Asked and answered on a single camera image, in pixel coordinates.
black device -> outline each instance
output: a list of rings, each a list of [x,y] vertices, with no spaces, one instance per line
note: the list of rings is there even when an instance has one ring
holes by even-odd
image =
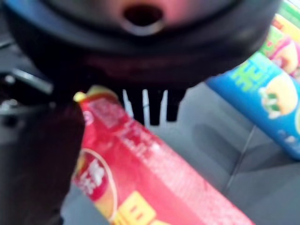
[[[174,121],[186,89],[260,48],[279,3],[5,0],[10,31],[41,73],[16,68],[0,78],[0,224],[63,223],[84,128],[72,102],[77,91],[93,84],[119,96],[127,90],[142,122],[148,89],[158,124],[162,93],[170,90],[167,119]]]

product label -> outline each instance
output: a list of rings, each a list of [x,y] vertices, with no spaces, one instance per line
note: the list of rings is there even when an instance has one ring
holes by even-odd
[[[271,26],[260,52],[300,82],[300,45]]]
[[[260,53],[209,87],[300,159],[300,86]]]
[[[252,225],[115,99],[80,102],[86,119],[75,184],[112,225]]]
[[[289,35],[295,42],[300,43],[300,29],[285,19],[282,15],[275,15],[273,26]]]

black plastic part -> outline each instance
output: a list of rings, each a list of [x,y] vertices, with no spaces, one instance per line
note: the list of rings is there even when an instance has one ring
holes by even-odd
[[[18,79],[15,79],[14,83],[7,83],[6,77],[8,76],[14,79],[12,73],[0,73],[2,95],[8,95],[12,99],[18,99],[19,102],[25,105],[38,105],[50,101],[51,96],[31,87],[28,83]]]
[[[148,90],[150,124],[153,126],[160,124],[160,110],[163,96],[163,90]]]
[[[98,31],[110,32],[112,34],[125,34],[125,32],[120,27],[120,20],[118,16],[111,13],[112,11],[119,11],[120,8],[126,9],[125,1],[118,1],[116,3],[111,0],[101,0],[100,2],[97,2],[96,7],[91,1],[42,1],[69,20],[73,20],[75,23],[78,23],[84,27],[88,27],[90,29]],[[148,6],[150,5],[154,7],[160,5],[161,7],[159,7],[159,9],[164,14],[164,24],[166,25],[165,27],[167,27],[167,29],[165,28],[163,32],[170,32],[172,30],[180,28],[182,25],[186,27],[187,25],[198,23],[199,21],[203,22],[203,20],[210,20],[212,19],[212,17],[216,18],[218,16],[222,16],[224,13],[226,13],[239,3],[240,0],[175,0],[170,2],[165,2],[164,0],[158,0],[155,2],[144,2],[136,0],[134,2],[131,2],[131,4],[129,5],[144,6],[145,4],[147,4]],[[177,13],[176,18],[172,16],[172,13],[165,13],[164,10],[162,10],[167,8],[175,9],[175,12],[173,13]],[[156,14],[155,11],[157,12],[157,10],[147,10],[145,13],[149,14],[149,12],[153,12]]]
[[[113,89],[113,91],[117,94],[118,96],[118,99],[119,99],[119,103],[125,107],[125,104],[124,104],[124,94],[123,94],[123,89]]]
[[[167,121],[175,122],[178,117],[178,111],[186,90],[168,90],[167,100]]]
[[[0,110],[1,225],[63,223],[60,209],[83,131],[81,109],[73,102]]]
[[[141,124],[145,124],[144,107],[143,107],[143,90],[142,89],[129,89],[126,90],[128,99],[131,103],[132,111],[135,120]]]
[[[124,18],[136,26],[149,26],[164,17],[163,11],[155,6],[140,4],[132,5],[124,11]]]
[[[83,68],[91,67],[101,81],[124,89],[167,90],[192,87],[245,61],[263,44],[279,3],[241,0],[222,16],[148,38],[90,30],[41,1],[6,0],[4,9],[17,43],[55,86],[77,91]]]

red snack box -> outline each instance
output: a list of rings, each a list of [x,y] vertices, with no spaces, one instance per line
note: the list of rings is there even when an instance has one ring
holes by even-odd
[[[94,90],[80,100],[86,130],[74,182],[111,224],[254,224],[114,94]]]

colorful snack bag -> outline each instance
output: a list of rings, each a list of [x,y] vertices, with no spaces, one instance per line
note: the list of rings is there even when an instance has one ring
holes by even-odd
[[[276,14],[273,26],[290,36],[295,42],[300,44],[300,29],[285,19],[282,15]]]
[[[74,182],[113,225],[253,225],[116,96],[76,96],[86,120]]]
[[[300,10],[291,2],[287,0],[283,1],[278,14],[300,28]]]
[[[271,26],[260,52],[300,82],[300,45]]]
[[[261,53],[207,85],[300,160],[299,84]]]

